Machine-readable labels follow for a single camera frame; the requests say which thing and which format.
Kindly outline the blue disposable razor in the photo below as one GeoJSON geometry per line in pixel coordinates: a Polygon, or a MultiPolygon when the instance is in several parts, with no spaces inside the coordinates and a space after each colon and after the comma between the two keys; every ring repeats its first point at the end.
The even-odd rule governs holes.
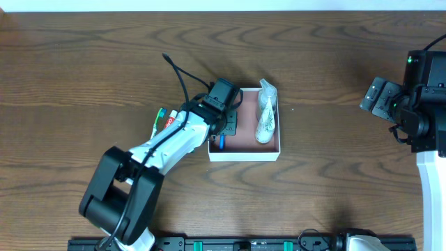
{"type": "Polygon", "coordinates": [[[223,151],[225,148],[225,136],[220,135],[219,149],[223,151]]]}

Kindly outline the white patterned cream tube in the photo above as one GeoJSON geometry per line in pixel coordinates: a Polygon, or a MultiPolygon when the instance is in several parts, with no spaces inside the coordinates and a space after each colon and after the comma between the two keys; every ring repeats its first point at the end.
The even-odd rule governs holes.
{"type": "Polygon", "coordinates": [[[258,110],[257,117],[256,141],[260,144],[267,144],[275,132],[275,113],[272,107],[271,97],[268,97],[264,108],[258,110]]]}

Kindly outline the clear pump bottle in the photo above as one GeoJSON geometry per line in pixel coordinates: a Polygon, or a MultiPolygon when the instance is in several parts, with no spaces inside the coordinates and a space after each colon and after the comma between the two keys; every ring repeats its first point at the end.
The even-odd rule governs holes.
{"type": "Polygon", "coordinates": [[[273,112],[276,113],[277,111],[277,89],[266,79],[261,79],[259,82],[261,90],[258,94],[258,107],[256,110],[257,119],[261,118],[261,114],[267,105],[268,99],[271,101],[273,112]]]}

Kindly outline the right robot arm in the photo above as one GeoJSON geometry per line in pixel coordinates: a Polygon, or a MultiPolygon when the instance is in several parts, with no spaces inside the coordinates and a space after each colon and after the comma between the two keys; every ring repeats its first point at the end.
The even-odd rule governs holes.
{"type": "Polygon", "coordinates": [[[424,249],[445,249],[445,53],[408,53],[403,84],[376,77],[360,108],[389,121],[416,155],[422,182],[424,249]]]}

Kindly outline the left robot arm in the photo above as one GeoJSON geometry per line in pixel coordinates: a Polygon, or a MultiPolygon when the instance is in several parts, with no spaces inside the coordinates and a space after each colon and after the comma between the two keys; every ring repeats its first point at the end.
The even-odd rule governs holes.
{"type": "Polygon", "coordinates": [[[79,205],[79,213],[107,233],[95,250],[150,250],[148,230],[167,172],[237,117],[237,106],[192,102],[175,121],[129,151],[115,146],[101,157],[79,205]]]}

